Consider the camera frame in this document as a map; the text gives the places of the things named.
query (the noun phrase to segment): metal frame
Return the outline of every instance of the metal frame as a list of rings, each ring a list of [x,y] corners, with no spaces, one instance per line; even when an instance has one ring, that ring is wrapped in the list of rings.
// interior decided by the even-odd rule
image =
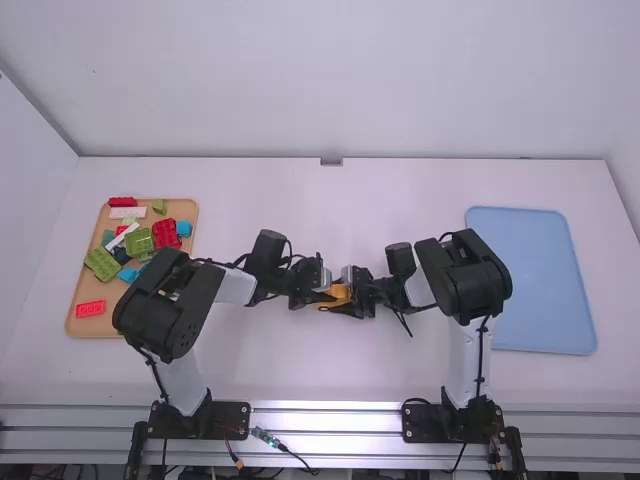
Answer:
[[[400,403],[253,401],[251,425],[276,434],[318,468],[450,468],[455,444],[406,444]],[[612,407],[504,407],[522,432],[530,470],[640,472],[640,412]],[[0,463],[124,464],[133,424],[149,405],[0,405]],[[298,461],[250,438],[234,442],[248,466],[298,467]],[[161,462],[149,440],[143,463]],[[460,469],[486,469],[486,447],[467,447]],[[231,466],[220,441],[170,440],[168,464]]]

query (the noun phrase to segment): green lego brick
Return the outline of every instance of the green lego brick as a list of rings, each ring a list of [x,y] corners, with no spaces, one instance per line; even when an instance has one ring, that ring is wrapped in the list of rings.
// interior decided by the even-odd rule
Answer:
[[[114,238],[116,238],[116,232],[114,232],[113,230],[105,230],[104,232],[102,232],[102,242],[100,243],[104,247],[107,243],[109,243]]]
[[[159,213],[160,215],[167,214],[167,202],[162,198],[156,198],[151,204],[151,208],[153,208],[154,212]]]
[[[108,282],[113,279],[122,268],[103,246],[89,252],[84,257],[84,264],[93,270],[93,273],[101,282]]]
[[[144,253],[151,253],[154,250],[153,237],[150,228],[139,228],[124,236],[124,245],[127,255],[137,257]]]
[[[138,255],[138,261],[140,263],[146,263],[153,258],[151,253],[143,253],[142,255]]]

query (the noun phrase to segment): wooden tray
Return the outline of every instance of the wooden tray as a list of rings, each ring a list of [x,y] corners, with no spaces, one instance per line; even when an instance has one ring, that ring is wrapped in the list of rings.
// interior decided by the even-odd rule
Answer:
[[[175,220],[188,220],[193,225],[193,231],[191,237],[182,239],[181,250],[187,253],[191,253],[191,245],[193,243],[193,237],[196,231],[196,220],[198,218],[198,205],[194,200],[189,198],[168,198],[166,199],[167,214],[159,215],[151,208],[153,199],[140,199],[136,198],[138,205],[141,207],[147,207],[147,217],[138,218],[136,221],[140,224],[140,227],[151,227],[158,220],[164,218],[174,218]],[[121,219],[109,218],[108,204],[104,204],[98,214],[98,220],[96,226],[93,229],[93,235],[91,236],[91,242],[87,248],[89,253],[94,248],[98,247],[102,241],[102,232],[105,229],[115,230],[118,225],[122,224]],[[140,262],[133,258],[123,268],[135,268],[136,270],[141,267]],[[71,305],[69,306],[69,313],[67,314],[67,321],[65,323],[65,330],[67,335],[71,337],[111,337],[119,338],[118,332],[111,325],[111,316],[116,303],[122,297],[124,292],[129,288],[129,284],[120,280],[118,277],[114,278],[110,282],[102,283],[98,280],[93,272],[83,265],[82,271],[76,284],[76,291],[73,294]],[[101,315],[95,315],[91,317],[76,317],[76,305],[79,303],[91,302],[93,300],[106,300],[107,306],[105,313]]]

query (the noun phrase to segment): lego brick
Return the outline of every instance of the lego brick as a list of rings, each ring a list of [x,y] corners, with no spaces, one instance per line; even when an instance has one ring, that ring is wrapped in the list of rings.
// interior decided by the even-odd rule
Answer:
[[[135,268],[123,268],[118,273],[118,278],[120,280],[124,280],[127,283],[133,283],[136,278],[138,278],[138,271]]]
[[[176,222],[176,232],[179,237],[190,237],[193,226],[187,220],[178,220]]]
[[[116,232],[114,232],[113,230],[105,230],[104,232],[102,232],[102,241],[100,242],[100,244],[104,247],[114,238],[116,238]]]
[[[133,197],[111,197],[109,199],[110,207],[137,207],[138,201]]]
[[[147,207],[112,207],[109,210],[109,218],[124,218],[124,217],[137,217],[137,218],[146,218],[147,217]]]
[[[93,270],[101,282],[113,279],[122,268],[115,258],[102,246],[92,250],[84,257],[84,264]]]
[[[124,247],[114,247],[112,255],[113,258],[116,259],[116,262],[118,262],[122,266],[126,265],[129,260],[131,260],[131,257],[127,255],[127,250]]]
[[[131,225],[129,225],[129,226],[127,227],[127,229],[126,229],[124,232],[122,232],[120,235],[117,235],[117,236],[116,236],[116,238],[114,238],[114,239],[113,239],[113,240],[111,240],[109,243],[107,243],[107,244],[104,246],[104,248],[105,248],[106,250],[110,251],[110,252],[111,252],[111,251],[113,251],[113,249],[114,249],[115,247],[117,247],[117,246],[118,246],[118,245],[120,245],[122,242],[124,242],[124,236],[125,236],[127,233],[131,233],[131,232],[133,232],[134,230],[136,230],[137,228],[140,228],[140,224],[139,224],[138,222],[134,222],[134,223],[132,223]]]
[[[79,303],[76,305],[76,317],[91,317],[100,315],[107,310],[106,300],[95,300],[93,302]]]
[[[167,202],[165,202],[163,198],[156,198],[151,204],[151,208],[160,215],[167,214]]]
[[[140,263],[146,263],[153,258],[152,253],[143,253],[142,255],[138,255],[138,261]]]
[[[182,246],[176,232],[176,221],[173,218],[169,217],[154,223],[151,230],[156,237],[156,248]]]
[[[153,252],[153,237],[151,230],[148,228],[140,228],[135,232],[127,233],[124,236],[124,245],[127,249],[127,255],[136,257],[143,253]]]

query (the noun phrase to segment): teal lego brick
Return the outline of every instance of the teal lego brick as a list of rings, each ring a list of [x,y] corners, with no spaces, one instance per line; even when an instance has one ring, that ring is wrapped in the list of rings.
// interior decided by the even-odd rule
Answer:
[[[92,250],[84,257],[84,264],[89,267],[98,280],[108,282],[116,276],[122,266],[103,246]]]
[[[102,232],[102,242],[100,243],[104,247],[114,238],[116,238],[116,232],[114,232],[113,230],[105,230],[104,232]]]
[[[138,278],[138,271],[135,268],[123,268],[118,272],[118,278],[127,283],[133,283]]]
[[[154,250],[153,237],[150,228],[139,228],[134,232],[127,233],[124,236],[124,245],[127,249],[127,255],[137,257],[145,253],[151,253]]]
[[[178,220],[176,222],[176,232],[178,232],[179,237],[190,237],[192,230],[193,226],[191,225],[191,222],[186,220]]]

